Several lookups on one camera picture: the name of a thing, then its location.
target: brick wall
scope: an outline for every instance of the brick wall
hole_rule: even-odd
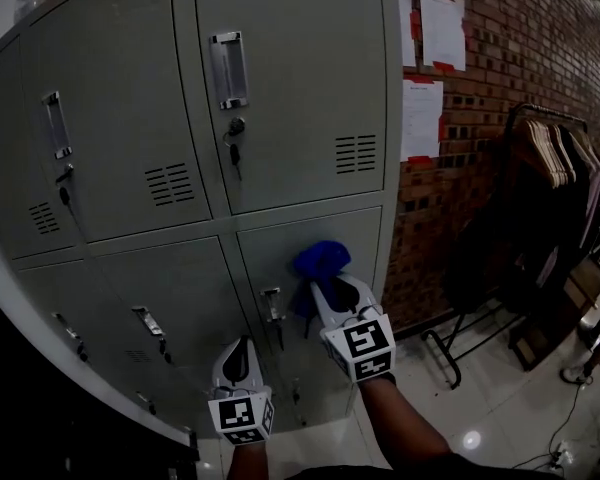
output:
[[[419,0],[413,0],[419,8]],[[444,76],[444,140],[432,166],[401,166],[383,296],[394,331],[449,309],[440,281],[450,248],[493,188],[507,112],[531,102],[588,120],[600,153],[600,0],[465,0],[467,69]]]

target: white floor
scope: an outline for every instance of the white floor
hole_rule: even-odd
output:
[[[599,314],[600,310],[592,312],[589,318],[595,321]],[[458,338],[455,354],[511,317],[500,312],[495,319],[485,319],[475,332]],[[562,382],[558,371],[565,364],[587,357],[586,349],[573,334],[540,366],[525,373],[508,349],[507,339],[507,333],[503,333],[462,359],[462,382],[454,391],[449,389],[445,376],[451,375],[450,369],[440,368],[439,353],[433,347],[417,336],[398,344],[394,374],[400,391],[457,453],[478,464],[511,467],[547,453],[549,439],[566,420],[577,389]],[[587,479],[600,458],[600,368],[593,377],[593,384],[581,388],[569,423],[554,440],[554,448],[565,442],[572,459],[564,464],[567,480]],[[200,441],[199,447],[199,478],[226,478],[232,446],[213,439]],[[389,467],[360,397],[348,419],[274,434],[267,451],[271,479],[288,478],[318,466]],[[546,462],[547,457],[539,458],[523,467],[531,469]]]

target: white paper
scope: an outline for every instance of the white paper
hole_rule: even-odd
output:
[[[398,0],[400,8],[400,34],[402,36],[402,65],[416,65],[416,47],[411,36],[411,0]]]
[[[444,62],[465,71],[464,0],[420,0],[420,10],[424,65]]]
[[[440,156],[438,137],[443,91],[442,82],[402,81],[401,162],[410,156]]]

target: locker door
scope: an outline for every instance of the locker door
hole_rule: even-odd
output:
[[[20,75],[16,39],[0,53],[0,245],[10,258],[72,245],[29,136]]]
[[[249,334],[216,237],[97,259],[130,307],[146,307],[192,385],[208,390],[213,363]]]
[[[49,325],[72,349],[76,340],[53,316],[59,313],[84,341],[89,365],[112,386],[174,425],[206,427],[206,397],[196,394],[185,375],[167,364],[154,339],[130,308],[120,303],[84,261],[19,272],[19,278]]]
[[[381,0],[197,0],[197,8],[233,213],[382,189]],[[245,106],[221,109],[240,98]],[[246,121],[230,138],[242,180],[224,145],[236,116]]]
[[[320,319],[310,324],[296,315],[296,309],[308,295],[306,285],[298,278],[292,262],[296,255],[321,240],[344,244],[352,261],[345,272],[373,283],[376,247],[380,227],[380,208],[305,220],[238,233],[253,295],[266,321],[267,306],[262,290],[278,287],[287,308],[283,322],[284,350],[277,350],[278,371],[290,390],[297,390],[300,415],[310,424],[343,418],[346,413],[351,383],[330,360],[319,336]],[[275,329],[270,327],[270,341],[278,343]]]
[[[69,0],[23,33],[23,62],[41,159],[54,180],[74,166],[87,241],[209,218],[171,0]]]

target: locker vent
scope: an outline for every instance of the locker vent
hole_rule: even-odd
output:
[[[144,350],[125,350],[125,352],[134,363],[151,362],[151,358],[146,354]]]
[[[29,208],[33,224],[41,235],[58,231],[60,226],[56,221],[49,203],[42,203]]]
[[[372,171],[376,168],[376,136],[338,137],[336,147],[336,172],[348,174]]]
[[[144,175],[156,206],[189,201],[195,197],[185,164],[151,169]]]

